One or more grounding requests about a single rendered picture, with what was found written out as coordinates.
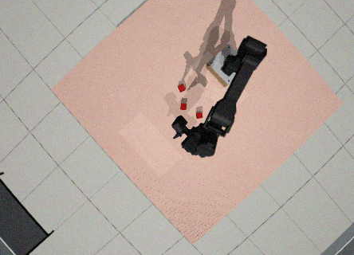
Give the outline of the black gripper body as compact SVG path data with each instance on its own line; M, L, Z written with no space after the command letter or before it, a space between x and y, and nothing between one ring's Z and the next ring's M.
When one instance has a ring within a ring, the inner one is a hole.
M187 135L188 132L190 131L196 131L197 138L200 139L201 137L201 125L203 123L200 123L199 126L197 127L192 127L192 129L188 129L186 127L187 121L182 117L182 116L177 116L173 124L171 125L180 135L185 134ZM187 135L188 136L188 135Z

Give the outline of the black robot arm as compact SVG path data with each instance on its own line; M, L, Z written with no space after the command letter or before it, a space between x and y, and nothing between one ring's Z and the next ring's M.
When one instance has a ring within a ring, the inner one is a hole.
M218 137L226 137L234 122L236 103L244 91L249 78L264 58L266 58L266 44L247 36L238 47L235 56L228 55L221 67L223 73L228 77L236 73L231 81L225 96L213 106L201 125L201 137L197 138L196 131L187 133L188 137L181 143L181 146L192 155L203 155L211 157L214 155ZM210 119L210 120L209 120ZM209 121L208 121L209 120ZM222 129L225 127L225 131Z

